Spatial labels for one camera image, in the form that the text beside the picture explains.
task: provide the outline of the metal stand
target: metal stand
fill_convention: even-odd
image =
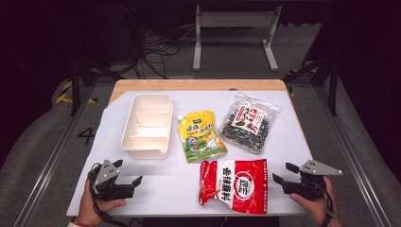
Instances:
[[[194,71],[201,69],[201,28],[202,27],[218,27],[218,26],[258,26],[269,27],[269,37],[267,40],[262,40],[263,48],[265,49],[271,71],[277,71],[277,63],[271,51],[271,42],[274,32],[277,27],[277,22],[280,17],[281,7],[277,7],[275,11],[264,12],[212,12],[201,11],[201,7],[197,5],[196,15],[196,43],[194,54]]]
[[[71,61],[71,80],[73,87],[73,110],[71,116],[73,116],[80,105],[80,92],[79,92],[79,81],[82,79],[85,86],[95,86],[96,78],[91,72],[91,68],[97,69],[99,72],[107,75],[115,80],[124,79],[115,72],[100,66],[87,59],[75,59]]]
[[[323,86],[324,82],[330,76],[329,93],[328,93],[328,106],[333,115],[336,114],[336,95],[337,95],[337,83],[338,83],[338,65],[335,58],[323,58],[321,60],[314,61],[307,66],[301,68],[297,72],[282,79],[284,83],[291,82],[292,80],[302,76],[306,72],[319,67],[315,75],[312,77],[310,82],[313,86]]]

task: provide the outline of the white tabletop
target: white tabletop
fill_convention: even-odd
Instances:
[[[231,210],[225,203],[209,200],[200,205],[199,180],[201,163],[188,164],[183,153],[178,132],[178,115],[201,110],[213,110],[216,127],[220,127],[228,114],[237,91],[158,91],[127,92],[114,101],[103,112],[95,142],[78,180],[78,185],[67,211],[67,216],[78,214],[79,201],[83,193],[88,171],[94,163],[104,159],[115,162],[124,160],[119,168],[116,183],[131,183],[143,175],[141,184],[135,188],[127,205],[114,209],[110,214],[127,217],[212,217],[242,216]],[[312,158],[301,126],[294,112],[287,91],[242,91],[250,97],[259,98],[282,107],[272,122],[265,146],[260,155],[249,153],[244,148],[227,141],[224,145],[228,153],[213,160],[268,160],[268,216],[281,216],[304,213],[305,210],[283,193],[280,184],[275,183],[271,173],[286,181],[299,182],[299,174],[286,170],[285,163],[301,166]],[[120,147],[125,124],[133,97],[137,94],[167,94],[174,106],[171,124],[168,156],[164,160],[132,160]]]

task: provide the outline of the white metal leg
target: white metal leg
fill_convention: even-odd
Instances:
[[[275,32],[275,29],[277,27],[278,19],[280,17],[280,11],[281,11],[281,7],[277,7],[275,9],[274,17],[271,20],[271,24],[270,24],[269,39],[262,41],[263,47],[265,49],[266,57],[268,57],[268,61],[269,61],[269,65],[270,65],[271,71],[277,71],[278,70],[278,66],[277,66],[277,63],[275,61],[275,58],[274,58],[273,52],[271,51],[271,47],[270,46],[271,46],[271,42],[273,41],[274,32]]]
[[[195,54],[194,54],[194,71],[200,71],[201,69],[201,8],[197,6],[197,16],[195,18],[195,30],[196,30],[196,43],[195,43]]]

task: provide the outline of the metal frame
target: metal frame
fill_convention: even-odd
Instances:
[[[277,22],[280,17],[281,7],[276,7],[275,11],[259,11],[259,12],[229,12],[229,11],[201,11],[201,7],[197,5],[196,14],[196,43],[194,53],[194,71],[201,69],[201,28],[202,27],[217,27],[217,26],[258,26],[268,27],[269,37],[267,40],[262,40],[263,48],[265,49],[266,57],[268,58],[271,71],[277,71],[278,66],[274,55],[271,51],[271,42],[274,32],[277,27]]]

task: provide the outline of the wooden table edge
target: wooden table edge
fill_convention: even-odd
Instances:
[[[121,79],[109,105],[128,91],[286,91],[280,79]]]

